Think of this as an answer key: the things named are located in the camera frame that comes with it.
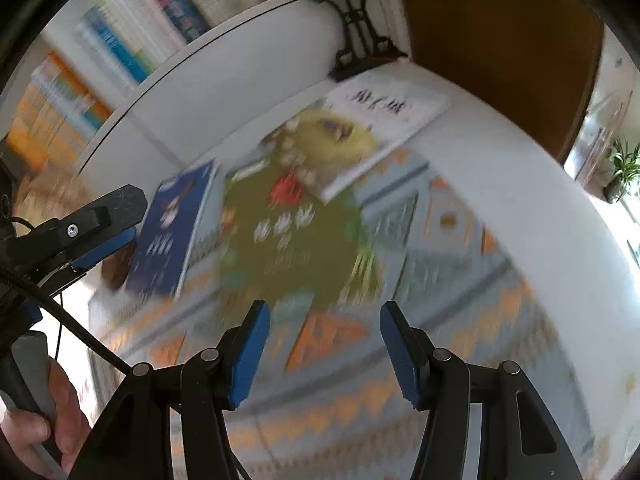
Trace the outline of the person's left hand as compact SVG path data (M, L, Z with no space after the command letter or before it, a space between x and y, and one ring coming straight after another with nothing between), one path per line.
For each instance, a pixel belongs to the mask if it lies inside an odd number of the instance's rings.
M1 419L1 429L17 458L35 474L53 479L54 474L40 460L35 445L51 436L62 453L61 468L68 474L87 439L91 427L81 411L77 391L65 370L49 359L49 392L55 405L53 425L42 416L18 410L7 410Z

